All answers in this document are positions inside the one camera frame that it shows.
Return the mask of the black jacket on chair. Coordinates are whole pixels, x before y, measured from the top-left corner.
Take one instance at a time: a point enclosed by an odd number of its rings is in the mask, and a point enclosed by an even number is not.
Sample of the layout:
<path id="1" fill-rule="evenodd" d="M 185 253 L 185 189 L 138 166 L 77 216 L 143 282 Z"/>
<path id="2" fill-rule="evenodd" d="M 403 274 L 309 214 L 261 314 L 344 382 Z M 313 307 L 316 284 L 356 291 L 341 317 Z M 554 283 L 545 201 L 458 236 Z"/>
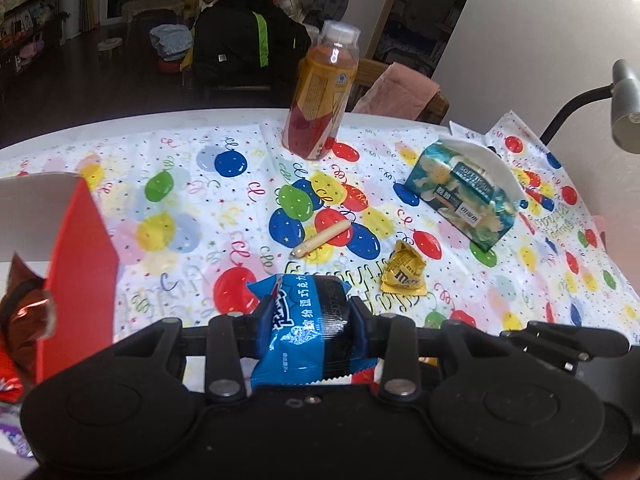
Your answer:
<path id="1" fill-rule="evenodd" d="M 218 0 L 194 24 L 191 70 L 202 89 L 265 88 L 292 99 L 311 38 L 271 0 Z"/>

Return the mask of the orange yellow chip bag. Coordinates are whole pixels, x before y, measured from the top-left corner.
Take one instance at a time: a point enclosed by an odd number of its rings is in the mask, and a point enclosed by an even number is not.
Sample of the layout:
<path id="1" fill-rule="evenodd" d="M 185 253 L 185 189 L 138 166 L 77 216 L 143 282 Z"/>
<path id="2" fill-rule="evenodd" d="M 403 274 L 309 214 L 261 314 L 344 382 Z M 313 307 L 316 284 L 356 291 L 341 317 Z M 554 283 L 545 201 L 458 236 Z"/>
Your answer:
<path id="1" fill-rule="evenodd" d="M 0 349 L 0 401 L 17 403 L 24 393 L 24 385 L 17 368 L 4 347 Z"/>

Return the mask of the copper red foil bag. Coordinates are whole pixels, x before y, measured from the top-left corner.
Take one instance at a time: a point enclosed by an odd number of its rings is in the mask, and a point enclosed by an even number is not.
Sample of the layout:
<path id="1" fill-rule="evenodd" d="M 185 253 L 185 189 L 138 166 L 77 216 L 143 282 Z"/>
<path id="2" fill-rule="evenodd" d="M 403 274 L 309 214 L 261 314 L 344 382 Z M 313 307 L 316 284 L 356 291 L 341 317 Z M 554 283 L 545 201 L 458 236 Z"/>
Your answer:
<path id="1" fill-rule="evenodd" d="M 53 334 L 55 305 L 46 280 L 14 252 L 1 299 L 1 335 L 22 370 L 35 367 L 37 341 Z"/>

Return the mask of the blue cookie packet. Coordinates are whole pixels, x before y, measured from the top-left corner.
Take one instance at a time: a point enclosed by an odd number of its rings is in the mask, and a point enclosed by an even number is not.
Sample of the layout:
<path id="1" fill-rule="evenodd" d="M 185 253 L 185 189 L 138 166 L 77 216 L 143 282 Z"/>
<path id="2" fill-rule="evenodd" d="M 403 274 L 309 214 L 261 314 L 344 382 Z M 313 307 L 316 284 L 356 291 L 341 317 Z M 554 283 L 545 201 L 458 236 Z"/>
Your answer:
<path id="1" fill-rule="evenodd" d="M 352 376 L 378 364 L 369 358 L 350 285 L 335 276 L 276 274 L 247 289 L 266 312 L 256 342 L 253 389 L 300 386 Z"/>

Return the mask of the small sausage stick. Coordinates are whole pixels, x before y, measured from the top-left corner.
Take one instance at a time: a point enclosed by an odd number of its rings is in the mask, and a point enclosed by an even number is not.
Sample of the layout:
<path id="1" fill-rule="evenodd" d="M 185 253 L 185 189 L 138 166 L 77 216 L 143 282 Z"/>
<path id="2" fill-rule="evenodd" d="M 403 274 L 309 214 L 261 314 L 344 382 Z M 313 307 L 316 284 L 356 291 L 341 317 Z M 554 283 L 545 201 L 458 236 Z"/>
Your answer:
<path id="1" fill-rule="evenodd" d="M 332 240 L 332 238 L 340 236 L 351 228 L 352 222 L 349 220 L 342 220 L 340 222 L 333 223 L 326 229 L 314 234 L 314 236 L 293 248 L 291 256 L 295 259 L 304 258 L 323 244 L 326 244 L 329 240 Z"/>

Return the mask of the orange drink bottle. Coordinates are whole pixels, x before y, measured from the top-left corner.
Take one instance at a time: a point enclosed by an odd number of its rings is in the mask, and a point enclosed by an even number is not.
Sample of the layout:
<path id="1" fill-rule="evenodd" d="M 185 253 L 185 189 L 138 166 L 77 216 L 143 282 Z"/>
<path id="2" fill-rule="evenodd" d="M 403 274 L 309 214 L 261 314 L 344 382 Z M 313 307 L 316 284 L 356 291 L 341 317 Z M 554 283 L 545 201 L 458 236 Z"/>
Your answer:
<path id="1" fill-rule="evenodd" d="M 359 37 L 355 26 L 326 21 L 317 44 L 300 63 L 282 134 L 291 153 L 318 160 L 332 150 L 357 75 Z"/>

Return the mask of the balloon pattern tablecloth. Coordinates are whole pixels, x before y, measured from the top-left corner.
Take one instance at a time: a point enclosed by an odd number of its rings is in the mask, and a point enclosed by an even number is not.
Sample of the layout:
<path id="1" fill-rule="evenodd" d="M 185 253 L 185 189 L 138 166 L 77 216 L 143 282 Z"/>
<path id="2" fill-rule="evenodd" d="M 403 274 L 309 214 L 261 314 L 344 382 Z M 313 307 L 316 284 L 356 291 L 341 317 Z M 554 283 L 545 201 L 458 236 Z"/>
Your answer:
<path id="1" fill-rule="evenodd" d="M 349 115 L 326 158 L 282 145 L 280 110 L 204 110 L 96 122 L 4 148 L 1 181 L 82 177 L 118 257 L 113 341 L 161 318 L 187 326 L 256 307 L 250 282 L 332 274 L 374 313 L 495 334 L 530 321 L 639 340 L 639 297 L 610 259 L 561 163 L 518 116 L 488 133 Z M 405 182 L 439 139 L 496 152 L 524 190 L 512 229 L 480 249 Z M 301 259 L 292 249 L 342 220 L 352 228 Z M 398 240 L 425 261 L 425 296 L 386 294 Z"/>

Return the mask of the red white cardboard box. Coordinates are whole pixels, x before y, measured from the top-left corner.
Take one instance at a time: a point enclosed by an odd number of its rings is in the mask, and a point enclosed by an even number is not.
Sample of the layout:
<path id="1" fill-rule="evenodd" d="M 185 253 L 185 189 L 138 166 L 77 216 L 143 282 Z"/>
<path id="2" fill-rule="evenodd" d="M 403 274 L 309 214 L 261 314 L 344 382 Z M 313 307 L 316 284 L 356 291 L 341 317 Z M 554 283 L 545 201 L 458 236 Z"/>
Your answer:
<path id="1" fill-rule="evenodd" d="M 113 342 L 118 257 L 88 189 L 77 174 L 28 174 L 1 181 L 1 299 L 14 252 L 46 280 L 55 305 L 52 335 L 37 341 L 17 402 L 36 451 L 73 460 L 96 445 L 94 433 L 138 405 L 91 357 Z"/>

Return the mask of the small purple candy packet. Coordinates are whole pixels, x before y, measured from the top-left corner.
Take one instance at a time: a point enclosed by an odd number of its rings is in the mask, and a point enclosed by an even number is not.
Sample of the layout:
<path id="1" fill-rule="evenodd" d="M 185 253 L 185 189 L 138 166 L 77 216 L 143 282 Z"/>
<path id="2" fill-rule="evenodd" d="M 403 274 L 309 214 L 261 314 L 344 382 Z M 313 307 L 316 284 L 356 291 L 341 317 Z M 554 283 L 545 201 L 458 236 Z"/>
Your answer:
<path id="1" fill-rule="evenodd" d="M 27 443 L 24 434 L 19 426 L 11 424 L 0 424 L 1 449 L 8 453 L 15 454 L 24 460 L 32 459 L 32 450 Z"/>

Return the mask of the yellow chocolate candy bag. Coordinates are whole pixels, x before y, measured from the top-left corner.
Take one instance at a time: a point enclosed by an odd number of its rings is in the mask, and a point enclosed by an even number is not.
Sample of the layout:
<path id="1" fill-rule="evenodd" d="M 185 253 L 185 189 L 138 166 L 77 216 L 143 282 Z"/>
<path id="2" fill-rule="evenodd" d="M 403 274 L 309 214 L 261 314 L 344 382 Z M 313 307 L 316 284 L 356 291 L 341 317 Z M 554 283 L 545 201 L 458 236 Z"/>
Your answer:
<path id="1" fill-rule="evenodd" d="M 425 296 L 425 261 L 408 243 L 398 240 L 381 276 L 381 290 L 386 294 Z"/>

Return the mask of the soft tissue pack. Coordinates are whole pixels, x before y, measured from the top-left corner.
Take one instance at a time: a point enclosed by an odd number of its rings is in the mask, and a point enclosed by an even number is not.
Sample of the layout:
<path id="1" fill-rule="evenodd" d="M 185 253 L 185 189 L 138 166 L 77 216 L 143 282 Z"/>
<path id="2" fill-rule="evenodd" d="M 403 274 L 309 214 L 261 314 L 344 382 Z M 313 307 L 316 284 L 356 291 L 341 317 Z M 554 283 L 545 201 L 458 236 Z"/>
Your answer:
<path id="1" fill-rule="evenodd" d="M 405 187 L 483 250 L 513 228 L 525 200 L 502 159 L 468 140 L 439 139 L 424 148 Z"/>

